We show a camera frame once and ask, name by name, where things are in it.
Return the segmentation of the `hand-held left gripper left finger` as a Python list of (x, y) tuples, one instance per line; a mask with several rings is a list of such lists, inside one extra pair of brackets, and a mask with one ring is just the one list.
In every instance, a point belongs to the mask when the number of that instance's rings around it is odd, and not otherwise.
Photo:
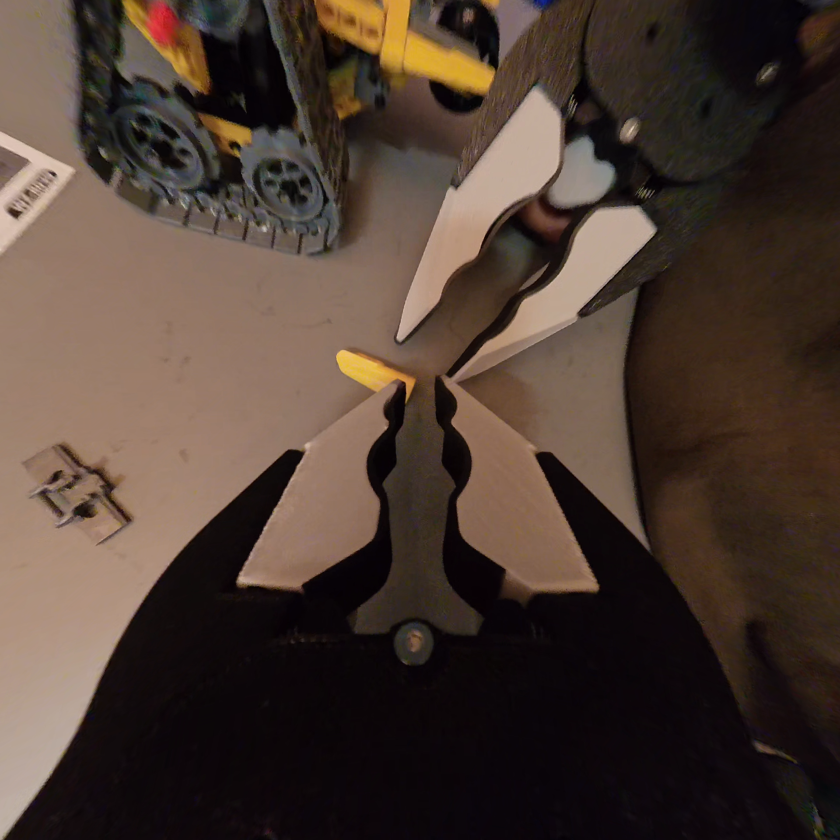
[(384, 483), (405, 404), (406, 384), (393, 381), (306, 444), (239, 589), (325, 598), (352, 613), (384, 586), (392, 567)]

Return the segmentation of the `yellow toy brick beam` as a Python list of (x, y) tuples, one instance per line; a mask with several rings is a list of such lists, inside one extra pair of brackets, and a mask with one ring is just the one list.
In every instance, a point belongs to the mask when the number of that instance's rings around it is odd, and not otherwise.
[(345, 376), (372, 392), (380, 392), (393, 382), (402, 382), (405, 400), (410, 400), (416, 383), (412, 375), (357, 350), (340, 350), (335, 360)]

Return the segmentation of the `white printed paper sheet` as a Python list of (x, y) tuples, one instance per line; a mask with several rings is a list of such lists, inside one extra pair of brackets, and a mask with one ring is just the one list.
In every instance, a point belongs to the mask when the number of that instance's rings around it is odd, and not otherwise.
[(76, 170), (1, 133), (1, 254), (21, 237), (70, 183)]

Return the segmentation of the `yellow black toy brick vehicle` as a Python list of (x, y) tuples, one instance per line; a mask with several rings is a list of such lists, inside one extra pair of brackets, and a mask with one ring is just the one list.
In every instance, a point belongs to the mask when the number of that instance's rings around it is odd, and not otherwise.
[(472, 112), (499, 66), (498, 2), (77, 1), (77, 137), (122, 200), (281, 253), (343, 225), (343, 121), (406, 79)]

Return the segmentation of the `grey toy track link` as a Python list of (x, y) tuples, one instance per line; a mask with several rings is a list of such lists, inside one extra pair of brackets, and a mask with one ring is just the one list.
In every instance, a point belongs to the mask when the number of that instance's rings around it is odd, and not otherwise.
[(72, 527), (100, 545), (133, 521), (106, 473), (85, 464), (66, 444), (41, 449), (22, 467), (33, 484), (28, 498), (44, 506), (56, 529)]

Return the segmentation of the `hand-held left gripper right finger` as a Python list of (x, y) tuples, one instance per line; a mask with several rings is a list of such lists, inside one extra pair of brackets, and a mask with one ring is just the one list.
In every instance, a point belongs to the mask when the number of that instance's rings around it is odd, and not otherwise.
[(597, 593), (537, 449), (447, 376), (434, 390), (442, 463), (454, 484), (443, 564), (455, 593), (481, 616), (501, 601)]

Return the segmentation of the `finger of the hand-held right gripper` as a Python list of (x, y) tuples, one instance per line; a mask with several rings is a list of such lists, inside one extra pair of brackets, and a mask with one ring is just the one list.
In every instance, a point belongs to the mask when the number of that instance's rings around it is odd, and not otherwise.
[(408, 341), (427, 320), (448, 283), (478, 260), (499, 226), (548, 189), (560, 173), (563, 148), (561, 108), (536, 85), (469, 173), (447, 189), (406, 295), (397, 344)]
[(462, 382), (571, 326), (608, 281), (657, 234), (640, 206), (597, 206), (573, 227), (567, 249), (454, 362), (448, 377)]

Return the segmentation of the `person's brown clothing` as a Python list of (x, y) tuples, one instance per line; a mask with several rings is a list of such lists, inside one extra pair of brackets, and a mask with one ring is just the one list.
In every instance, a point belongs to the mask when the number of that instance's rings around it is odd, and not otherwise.
[(626, 392), (654, 556), (760, 738), (838, 788), (839, 79), (817, 71), (637, 300)]

